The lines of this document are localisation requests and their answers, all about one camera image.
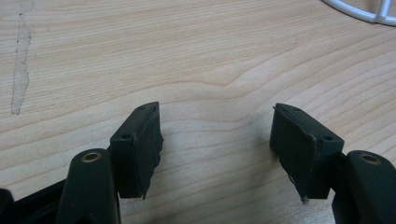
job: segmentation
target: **white metal wire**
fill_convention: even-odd
[[[322,0],[322,1],[339,11],[346,13],[351,17],[355,17],[363,21],[396,26],[396,17],[388,16],[391,0],[382,0],[379,10],[376,14],[358,9],[340,0]]]

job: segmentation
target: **hole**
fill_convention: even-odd
[[[122,139],[127,139],[127,138],[130,138],[131,137],[131,135],[130,134],[123,134],[122,135]]]
[[[102,157],[102,154],[100,154],[99,152],[90,152],[85,154],[81,160],[83,162],[92,162],[92,161],[97,161]]]
[[[381,163],[381,160],[380,160],[379,158],[377,158],[377,157],[375,157],[375,156],[372,156],[372,155],[370,155],[370,154],[367,154],[367,153],[361,153],[361,154],[359,155],[359,157],[360,157],[362,160],[364,160],[364,161],[366,161],[366,162],[368,162],[368,163],[374,164],[374,165],[378,165],[378,164]]]
[[[326,141],[332,141],[332,137],[330,136],[323,136],[323,139]]]

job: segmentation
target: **wood grain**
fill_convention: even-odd
[[[333,223],[332,194],[302,205],[271,153],[276,102],[342,136],[345,153],[396,165],[396,30],[321,1],[4,0],[0,32],[0,187],[17,200],[152,101],[162,161],[145,201],[120,201],[123,223]]]

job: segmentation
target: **black plastic arm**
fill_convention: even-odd
[[[396,223],[396,170],[367,151],[341,150],[344,140],[303,110],[276,104],[270,147],[303,202],[326,199],[337,223]]]
[[[17,202],[9,190],[0,189],[0,223],[120,223],[118,194],[146,197],[162,148],[160,106],[141,105],[114,133],[107,150],[77,154],[66,180]]]

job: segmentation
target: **scratch mark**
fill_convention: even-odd
[[[24,96],[29,85],[29,73],[26,70],[27,52],[32,39],[32,31],[26,27],[23,13],[33,9],[34,0],[22,0],[18,24],[17,49],[15,54],[14,84],[12,88],[11,114],[19,115]]]

